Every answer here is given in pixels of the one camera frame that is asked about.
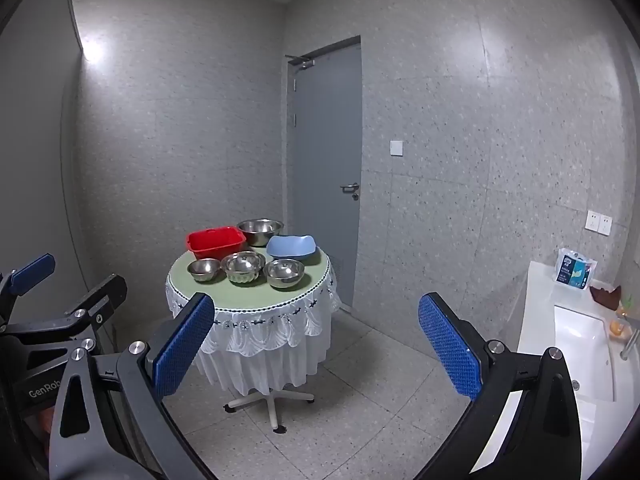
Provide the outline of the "small steel bowl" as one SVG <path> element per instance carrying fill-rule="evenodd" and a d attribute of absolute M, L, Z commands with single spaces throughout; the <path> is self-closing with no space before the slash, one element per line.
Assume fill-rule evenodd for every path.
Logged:
<path fill-rule="evenodd" d="M 220 271 L 221 263 L 215 258 L 196 259 L 188 264 L 186 270 L 198 283 L 208 283 L 216 278 Z"/>

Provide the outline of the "red plastic basin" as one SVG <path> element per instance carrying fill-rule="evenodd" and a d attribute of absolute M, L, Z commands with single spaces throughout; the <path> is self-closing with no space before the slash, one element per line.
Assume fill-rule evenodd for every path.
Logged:
<path fill-rule="evenodd" d="M 186 249 L 197 259 L 221 260 L 239 252 L 245 244 L 245 235 L 235 226 L 220 226 L 196 231 L 186 237 Z"/>

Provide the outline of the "fluted steel bowl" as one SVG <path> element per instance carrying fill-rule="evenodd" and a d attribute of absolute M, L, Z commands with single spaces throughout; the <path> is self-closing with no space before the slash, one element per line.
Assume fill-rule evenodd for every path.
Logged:
<path fill-rule="evenodd" d="M 235 285 L 245 285 L 258 280 L 266 258 L 258 252 L 243 250 L 225 256 L 221 260 L 221 269 L 228 280 Z"/>

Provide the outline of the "large steel bowl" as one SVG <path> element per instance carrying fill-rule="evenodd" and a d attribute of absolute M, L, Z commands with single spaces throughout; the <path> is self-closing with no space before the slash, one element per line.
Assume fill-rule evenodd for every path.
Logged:
<path fill-rule="evenodd" d="M 236 227 L 243 233 L 250 247 L 266 247 L 271 237 L 279 235 L 284 223 L 268 218 L 248 219 L 239 222 Z"/>

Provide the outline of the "blue plastic plate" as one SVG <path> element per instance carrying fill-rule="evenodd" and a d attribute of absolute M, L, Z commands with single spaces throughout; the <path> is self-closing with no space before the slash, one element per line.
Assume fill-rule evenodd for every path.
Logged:
<path fill-rule="evenodd" d="M 311 235 L 275 235 L 270 238 L 266 252 L 273 259 L 304 260 L 317 250 Z"/>

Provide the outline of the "white sink counter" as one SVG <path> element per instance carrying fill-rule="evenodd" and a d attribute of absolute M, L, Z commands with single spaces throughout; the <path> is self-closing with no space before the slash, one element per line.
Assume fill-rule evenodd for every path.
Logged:
<path fill-rule="evenodd" d="M 562 351 L 577 402 L 582 436 L 582 478 L 589 478 L 613 451 L 639 406 L 639 356 L 620 357 L 631 329 L 611 333 L 613 311 L 579 290 L 554 280 L 554 269 L 531 262 L 514 323 L 491 322 L 488 313 L 469 321 L 486 339 L 500 339 L 517 352 Z"/>

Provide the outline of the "green tablecloth with lace skirt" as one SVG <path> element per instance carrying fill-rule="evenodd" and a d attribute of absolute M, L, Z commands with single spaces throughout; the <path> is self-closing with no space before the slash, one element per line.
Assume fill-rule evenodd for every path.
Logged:
<path fill-rule="evenodd" d="M 185 252 L 171 266 L 166 297 L 178 314 L 197 292 L 212 298 L 215 321 L 194 364 L 208 381 L 239 396 L 300 387 L 316 374 L 331 347 L 332 315 L 341 307 L 331 260 L 318 249 L 304 261 L 303 279 L 279 290 L 265 278 L 231 283 L 220 271 L 209 283 L 194 281 Z"/>

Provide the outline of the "blue tissue pack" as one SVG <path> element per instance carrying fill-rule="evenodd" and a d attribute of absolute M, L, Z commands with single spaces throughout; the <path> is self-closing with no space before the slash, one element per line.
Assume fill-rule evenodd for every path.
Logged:
<path fill-rule="evenodd" d="M 590 284 L 597 265 L 597 260 L 587 258 L 580 252 L 560 248 L 555 263 L 554 280 L 557 283 L 584 290 Z"/>

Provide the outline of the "round table with white base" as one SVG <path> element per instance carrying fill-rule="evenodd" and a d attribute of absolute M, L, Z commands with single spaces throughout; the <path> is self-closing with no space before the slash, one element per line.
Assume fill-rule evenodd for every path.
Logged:
<path fill-rule="evenodd" d="M 313 404 L 316 400 L 312 393 L 300 391 L 271 390 L 268 394 L 262 394 L 259 391 L 254 391 L 247 396 L 241 396 L 240 398 L 224 404 L 224 411 L 228 414 L 233 414 L 239 408 L 245 408 L 246 406 L 253 405 L 258 402 L 265 402 L 272 431 L 275 434 L 285 434 L 288 430 L 280 423 L 276 405 L 276 401 L 282 399 L 304 401 L 308 404 Z"/>

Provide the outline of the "orange sponge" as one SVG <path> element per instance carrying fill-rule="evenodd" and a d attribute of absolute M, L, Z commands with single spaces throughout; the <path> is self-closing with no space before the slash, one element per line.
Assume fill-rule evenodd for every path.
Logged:
<path fill-rule="evenodd" d="M 621 336 L 623 336 L 625 330 L 625 324 L 620 322 L 620 321 L 616 321 L 616 320 L 612 320 L 610 323 L 610 332 L 611 334 L 616 337 L 616 338 L 620 338 Z"/>

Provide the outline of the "metal faucet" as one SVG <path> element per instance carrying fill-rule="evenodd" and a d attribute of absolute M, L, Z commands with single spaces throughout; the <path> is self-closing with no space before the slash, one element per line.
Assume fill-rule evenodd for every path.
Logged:
<path fill-rule="evenodd" d="M 639 339 L 639 330 L 640 330 L 640 321 L 638 318 L 630 318 L 629 316 L 627 316 L 625 318 L 625 321 L 631 329 L 631 336 L 627 340 L 623 350 L 620 352 L 620 358 L 623 361 L 627 361 L 631 355 L 631 351 L 634 350 L 634 346 L 636 345 Z"/>

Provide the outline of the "brown cloth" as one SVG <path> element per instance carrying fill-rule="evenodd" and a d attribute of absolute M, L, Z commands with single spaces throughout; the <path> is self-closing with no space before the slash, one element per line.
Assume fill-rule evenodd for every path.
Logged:
<path fill-rule="evenodd" d="M 620 306 L 620 300 L 622 300 L 622 288 L 620 286 L 615 287 L 613 290 L 590 286 L 589 290 L 593 301 L 600 304 L 600 306 L 612 311 L 616 311 Z"/>

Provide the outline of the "grey door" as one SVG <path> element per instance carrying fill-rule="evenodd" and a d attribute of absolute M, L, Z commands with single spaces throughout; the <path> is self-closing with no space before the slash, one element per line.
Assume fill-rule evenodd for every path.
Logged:
<path fill-rule="evenodd" d="M 362 61 L 359 38 L 314 56 L 293 70 L 292 216 L 329 256 L 344 306 L 352 305 L 357 262 L 359 200 L 341 185 L 361 184 Z"/>

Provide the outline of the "door closer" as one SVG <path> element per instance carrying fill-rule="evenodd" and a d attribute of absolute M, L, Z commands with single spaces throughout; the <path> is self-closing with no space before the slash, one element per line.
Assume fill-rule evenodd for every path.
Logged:
<path fill-rule="evenodd" d="M 292 65 L 298 70 L 308 70 L 308 68 L 314 67 L 316 65 L 316 60 L 313 56 L 296 56 L 292 54 L 286 54 L 284 57 L 288 61 L 288 64 Z"/>

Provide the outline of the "white wall socket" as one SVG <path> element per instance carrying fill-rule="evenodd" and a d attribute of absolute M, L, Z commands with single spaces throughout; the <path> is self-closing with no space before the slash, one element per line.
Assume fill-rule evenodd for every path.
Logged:
<path fill-rule="evenodd" d="M 613 219 L 606 214 L 599 214 L 593 210 L 587 211 L 585 229 L 604 236 L 610 236 L 612 232 Z"/>

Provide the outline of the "white light switch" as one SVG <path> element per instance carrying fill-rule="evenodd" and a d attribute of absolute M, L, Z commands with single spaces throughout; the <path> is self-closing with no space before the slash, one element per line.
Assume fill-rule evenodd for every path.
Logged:
<path fill-rule="evenodd" d="M 390 141 L 390 156 L 402 157 L 404 156 L 404 142 L 401 140 Z"/>

